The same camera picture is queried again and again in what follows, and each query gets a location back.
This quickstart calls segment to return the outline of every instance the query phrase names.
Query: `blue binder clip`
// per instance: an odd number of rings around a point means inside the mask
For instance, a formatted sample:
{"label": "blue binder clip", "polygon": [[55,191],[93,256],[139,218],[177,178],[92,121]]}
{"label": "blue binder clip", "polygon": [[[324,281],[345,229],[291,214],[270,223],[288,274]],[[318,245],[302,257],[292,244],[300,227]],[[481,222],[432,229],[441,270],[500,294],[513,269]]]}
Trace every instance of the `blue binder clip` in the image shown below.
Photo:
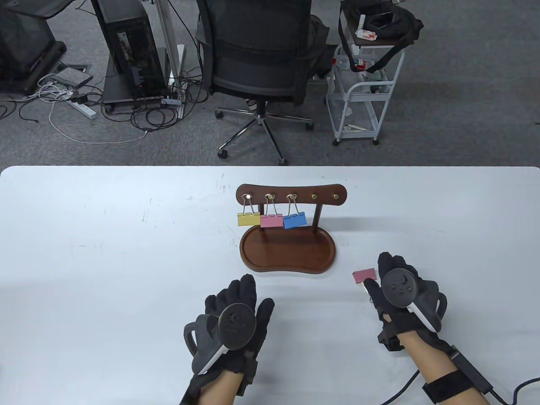
{"label": "blue binder clip", "polygon": [[[298,212],[298,207],[296,206],[296,194],[289,194],[287,199],[289,200],[289,214],[286,217],[283,217],[283,227],[285,229],[297,228],[299,226],[307,225],[306,213]],[[291,200],[294,203],[294,208],[296,208],[296,214],[291,215]]]}

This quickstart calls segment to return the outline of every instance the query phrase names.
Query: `white rolling cart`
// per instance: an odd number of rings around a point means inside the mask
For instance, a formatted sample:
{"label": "white rolling cart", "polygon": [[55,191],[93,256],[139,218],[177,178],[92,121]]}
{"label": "white rolling cart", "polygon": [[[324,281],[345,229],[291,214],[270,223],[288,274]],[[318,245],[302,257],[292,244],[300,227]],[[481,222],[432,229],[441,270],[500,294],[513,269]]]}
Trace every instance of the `white rolling cart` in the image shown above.
{"label": "white rolling cart", "polygon": [[[368,67],[394,46],[388,41],[376,40],[370,43],[355,36],[353,38],[348,24],[347,27],[349,46],[361,45],[357,55],[353,48],[354,58],[366,61]],[[402,50],[380,71],[372,75],[358,73],[350,69],[347,55],[342,46],[338,45],[325,99],[334,131],[334,146],[338,146],[343,138],[372,138],[374,145],[379,144],[381,126],[404,58],[405,51]]]}

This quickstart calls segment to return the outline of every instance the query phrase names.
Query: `power strip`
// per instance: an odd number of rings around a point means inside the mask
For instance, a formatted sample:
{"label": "power strip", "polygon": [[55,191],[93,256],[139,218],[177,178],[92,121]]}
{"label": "power strip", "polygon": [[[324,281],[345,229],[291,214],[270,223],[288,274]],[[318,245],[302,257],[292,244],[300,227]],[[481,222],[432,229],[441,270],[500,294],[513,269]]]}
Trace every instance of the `power strip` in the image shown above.
{"label": "power strip", "polygon": [[[64,100],[67,100],[70,98],[67,94],[61,97]],[[84,104],[74,103],[71,101],[66,101],[69,105],[71,105],[74,109],[79,111],[81,114],[85,115],[89,119],[95,119],[98,116],[98,113],[96,113],[93,109],[90,107],[87,107]]]}

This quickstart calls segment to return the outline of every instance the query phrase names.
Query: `pink binder clip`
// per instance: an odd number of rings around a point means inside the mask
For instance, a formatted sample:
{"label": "pink binder clip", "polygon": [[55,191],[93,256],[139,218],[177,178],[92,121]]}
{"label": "pink binder clip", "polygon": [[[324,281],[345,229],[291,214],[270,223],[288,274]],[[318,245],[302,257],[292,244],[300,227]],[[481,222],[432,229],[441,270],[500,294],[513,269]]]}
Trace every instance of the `pink binder clip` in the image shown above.
{"label": "pink binder clip", "polygon": [[[266,212],[265,215],[261,215],[261,228],[282,228],[283,227],[283,214],[278,214],[278,210],[275,208],[275,196],[273,194],[266,194]],[[274,205],[275,214],[268,215],[269,202]]]}

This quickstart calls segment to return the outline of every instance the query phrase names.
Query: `wooden hanger bar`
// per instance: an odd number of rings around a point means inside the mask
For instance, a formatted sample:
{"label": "wooden hanger bar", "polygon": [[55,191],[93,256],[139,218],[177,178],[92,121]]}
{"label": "wooden hanger bar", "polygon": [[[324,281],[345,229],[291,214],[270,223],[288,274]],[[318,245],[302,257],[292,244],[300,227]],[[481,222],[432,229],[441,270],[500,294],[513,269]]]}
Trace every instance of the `wooden hanger bar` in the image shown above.
{"label": "wooden hanger bar", "polygon": [[287,196],[290,194],[297,195],[297,204],[342,205],[347,200],[347,189],[341,184],[307,187],[273,187],[242,184],[238,187],[236,193],[236,198],[240,205],[244,204],[242,198],[244,194],[251,195],[253,205],[266,204],[265,196],[267,194],[274,195],[274,202],[276,204],[288,204],[289,200]]}

